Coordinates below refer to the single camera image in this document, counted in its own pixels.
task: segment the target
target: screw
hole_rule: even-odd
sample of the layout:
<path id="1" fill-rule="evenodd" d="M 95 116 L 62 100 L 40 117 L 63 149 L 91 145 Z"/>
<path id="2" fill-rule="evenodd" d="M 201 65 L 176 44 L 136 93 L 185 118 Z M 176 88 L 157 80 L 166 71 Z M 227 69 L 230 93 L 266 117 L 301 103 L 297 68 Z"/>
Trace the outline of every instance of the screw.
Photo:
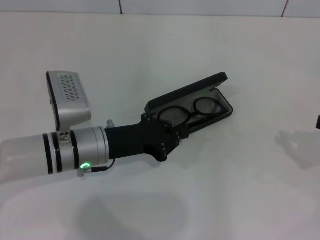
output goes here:
<path id="1" fill-rule="evenodd" d="M 114 127 L 115 127 L 114 122 L 111 119 L 106 121 L 106 128 L 107 129 L 113 129 Z"/>

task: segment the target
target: cable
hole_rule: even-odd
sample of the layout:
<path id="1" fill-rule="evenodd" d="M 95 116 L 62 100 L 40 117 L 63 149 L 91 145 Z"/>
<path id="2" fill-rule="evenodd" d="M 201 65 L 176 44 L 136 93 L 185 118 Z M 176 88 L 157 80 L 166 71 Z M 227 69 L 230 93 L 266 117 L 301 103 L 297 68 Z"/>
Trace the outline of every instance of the cable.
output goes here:
<path id="1" fill-rule="evenodd" d="M 110 166 L 94 166 L 94 167 L 91 168 L 91 172 L 92 173 L 98 173 L 98 172 L 108 171 L 110 168 L 113 167 L 115 162 L 116 162 L 116 159 L 113 159 L 113 162 L 111 163 Z"/>
<path id="2" fill-rule="evenodd" d="M 110 165 L 110 166 L 108 166 L 108 167 L 107 167 L 107 169 L 109 170 L 110 168 L 112 168 L 112 167 L 113 167 L 113 165 L 115 164 L 115 162 L 116 162 L 116 159 L 113 159 L 113 162 L 111 163 L 111 165 Z"/>

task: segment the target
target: eyeglasses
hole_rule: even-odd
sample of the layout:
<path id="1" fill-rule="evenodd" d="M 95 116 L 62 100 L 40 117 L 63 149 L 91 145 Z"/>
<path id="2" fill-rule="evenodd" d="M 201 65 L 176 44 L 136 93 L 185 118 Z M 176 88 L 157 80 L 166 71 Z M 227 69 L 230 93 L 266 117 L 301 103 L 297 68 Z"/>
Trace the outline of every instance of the eyeglasses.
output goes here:
<path id="1" fill-rule="evenodd" d="M 170 121 L 177 127 L 186 125 L 193 128 L 227 112 L 227 109 L 218 100 L 206 96 L 194 100 L 193 109 L 194 112 L 190 112 L 182 106 L 170 106 L 160 111 L 157 119 Z"/>

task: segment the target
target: open glasses case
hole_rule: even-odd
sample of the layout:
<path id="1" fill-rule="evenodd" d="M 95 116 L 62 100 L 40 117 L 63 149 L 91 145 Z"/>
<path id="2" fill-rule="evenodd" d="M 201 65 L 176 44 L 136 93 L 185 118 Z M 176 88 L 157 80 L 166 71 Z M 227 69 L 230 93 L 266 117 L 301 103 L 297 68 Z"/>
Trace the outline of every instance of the open glasses case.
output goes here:
<path id="1" fill-rule="evenodd" d="M 186 126 L 192 134 L 232 115 L 233 107 L 216 89 L 227 79 L 226 73 L 220 72 L 155 98 L 146 104 L 145 113 L 175 126 Z"/>

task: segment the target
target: wall tile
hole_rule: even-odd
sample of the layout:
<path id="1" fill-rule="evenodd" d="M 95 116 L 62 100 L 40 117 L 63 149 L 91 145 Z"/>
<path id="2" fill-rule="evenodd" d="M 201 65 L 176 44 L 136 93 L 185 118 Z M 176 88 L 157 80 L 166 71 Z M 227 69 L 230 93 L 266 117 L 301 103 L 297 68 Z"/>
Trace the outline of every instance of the wall tile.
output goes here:
<path id="1" fill-rule="evenodd" d="M 124 14 L 275 16 L 286 0 L 121 0 Z"/>
<path id="2" fill-rule="evenodd" d="M 120 14 L 118 0 L 0 0 L 0 11 Z"/>
<path id="3" fill-rule="evenodd" d="M 289 0 L 284 17 L 320 18 L 320 0 Z"/>

